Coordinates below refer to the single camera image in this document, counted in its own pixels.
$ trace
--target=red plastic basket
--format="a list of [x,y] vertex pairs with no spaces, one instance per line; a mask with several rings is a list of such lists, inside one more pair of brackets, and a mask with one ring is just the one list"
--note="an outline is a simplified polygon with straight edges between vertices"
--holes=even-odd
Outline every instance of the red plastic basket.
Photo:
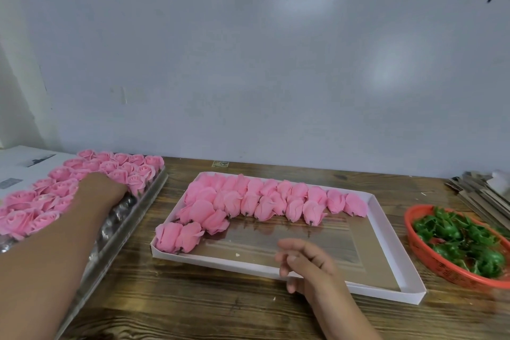
[[[413,229],[413,222],[426,215],[433,215],[433,207],[434,206],[431,204],[418,204],[409,208],[404,214],[405,227],[407,229],[407,236],[409,237],[409,245],[418,259],[422,261],[423,264],[432,272],[459,286],[468,287],[482,292],[488,292],[493,288],[510,289],[510,242],[494,230],[488,228],[491,233],[500,239],[499,250],[507,260],[507,268],[503,275],[498,279],[490,279],[473,274],[444,259],[441,255],[427,246],[415,233]],[[455,212],[451,208],[446,208],[446,210]],[[484,225],[475,219],[470,219],[478,225]]]

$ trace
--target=hand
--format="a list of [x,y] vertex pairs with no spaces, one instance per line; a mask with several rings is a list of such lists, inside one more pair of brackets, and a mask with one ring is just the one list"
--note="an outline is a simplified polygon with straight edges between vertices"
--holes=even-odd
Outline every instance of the hand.
[[100,172],[92,172],[78,185],[74,196],[76,201],[94,202],[100,207],[110,210],[128,191],[125,184],[120,184]]
[[381,339],[354,302],[342,273],[328,254],[298,239],[280,240],[278,246],[282,251],[275,259],[280,262],[280,276],[288,277],[294,271],[303,277],[291,277],[287,291],[305,296],[328,340]]

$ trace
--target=wood grain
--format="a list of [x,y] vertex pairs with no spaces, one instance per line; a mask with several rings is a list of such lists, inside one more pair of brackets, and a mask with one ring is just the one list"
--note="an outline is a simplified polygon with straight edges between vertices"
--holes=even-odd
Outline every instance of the wood grain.
[[[151,257],[155,227],[168,216],[199,172],[243,173],[366,191],[376,195],[409,247],[403,214],[418,203],[470,213],[443,179],[165,158],[169,179],[64,339],[321,339],[301,296],[278,281]],[[457,287],[430,272],[412,254],[428,294],[420,306],[354,296],[385,339],[510,338],[510,292],[491,294]]]

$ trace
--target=cardboard stack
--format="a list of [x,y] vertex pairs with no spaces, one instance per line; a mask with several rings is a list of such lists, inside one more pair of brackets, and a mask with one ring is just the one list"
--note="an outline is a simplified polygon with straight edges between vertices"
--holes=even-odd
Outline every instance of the cardboard stack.
[[494,171],[483,175],[476,171],[465,171],[445,183],[458,192],[459,198],[480,218],[510,236],[510,175]]

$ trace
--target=person's right arm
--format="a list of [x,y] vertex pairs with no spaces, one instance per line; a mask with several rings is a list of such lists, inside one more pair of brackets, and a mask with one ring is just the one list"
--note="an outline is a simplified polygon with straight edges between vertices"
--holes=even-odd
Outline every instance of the person's right arm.
[[328,340],[381,340],[352,298],[334,260],[318,246],[297,239],[278,242],[280,276],[291,271],[303,278],[287,282],[289,293],[303,294]]

